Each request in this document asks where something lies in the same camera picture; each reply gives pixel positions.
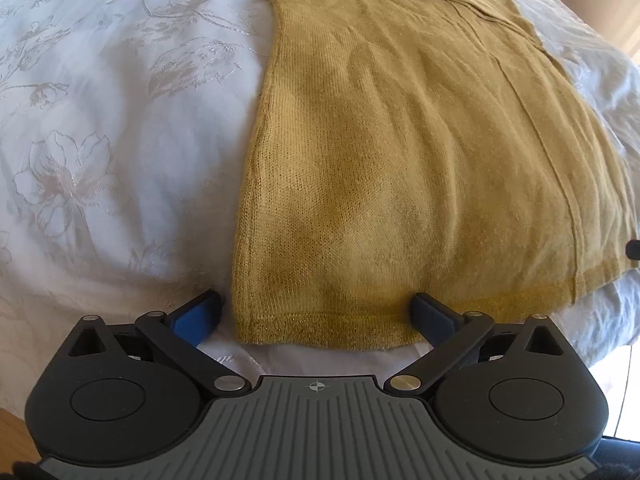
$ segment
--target white tile floor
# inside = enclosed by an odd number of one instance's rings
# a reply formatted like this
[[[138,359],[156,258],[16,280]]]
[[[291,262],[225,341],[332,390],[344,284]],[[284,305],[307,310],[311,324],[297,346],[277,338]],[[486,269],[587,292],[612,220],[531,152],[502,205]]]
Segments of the white tile floor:
[[[622,346],[591,367],[609,403],[607,436],[640,441],[640,341]]]

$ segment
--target yellow knit garment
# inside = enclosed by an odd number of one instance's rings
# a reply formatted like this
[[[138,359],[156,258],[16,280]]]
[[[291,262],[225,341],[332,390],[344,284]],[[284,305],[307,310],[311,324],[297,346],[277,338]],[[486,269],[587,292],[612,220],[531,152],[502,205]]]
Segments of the yellow knit garment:
[[[418,291],[509,322],[632,266],[625,168],[511,0],[270,1],[241,341],[389,348]]]

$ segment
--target brown floor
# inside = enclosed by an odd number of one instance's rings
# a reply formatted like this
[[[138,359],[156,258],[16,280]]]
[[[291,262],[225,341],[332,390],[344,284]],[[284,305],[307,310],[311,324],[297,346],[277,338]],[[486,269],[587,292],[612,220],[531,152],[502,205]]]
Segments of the brown floor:
[[[39,459],[24,421],[0,410],[0,473],[11,472],[13,462],[37,462]]]

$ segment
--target gray panel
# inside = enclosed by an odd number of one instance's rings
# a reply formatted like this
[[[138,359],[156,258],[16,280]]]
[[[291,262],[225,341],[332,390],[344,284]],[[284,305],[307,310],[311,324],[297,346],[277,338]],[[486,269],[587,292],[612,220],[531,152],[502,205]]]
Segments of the gray panel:
[[[114,468],[49,458],[42,468],[60,480],[580,480],[596,469],[586,458],[528,469],[479,458],[420,400],[388,396],[370,377],[265,377],[247,396],[216,400],[161,456]]]

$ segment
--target white bedsheet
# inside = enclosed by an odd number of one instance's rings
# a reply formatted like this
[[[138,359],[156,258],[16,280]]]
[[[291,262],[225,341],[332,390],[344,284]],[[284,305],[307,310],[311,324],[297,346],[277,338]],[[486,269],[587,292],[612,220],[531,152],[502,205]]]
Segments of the white bedsheet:
[[[640,73],[558,0],[515,0],[640,187]],[[0,407],[20,413],[87,313],[130,322],[228,295],[244,152],[273,37],[267,0],[0,0]],[[640,273],[554,315],[588,364],[640,333]],[[259,374],[376,374],[428,350],[201,345]]]

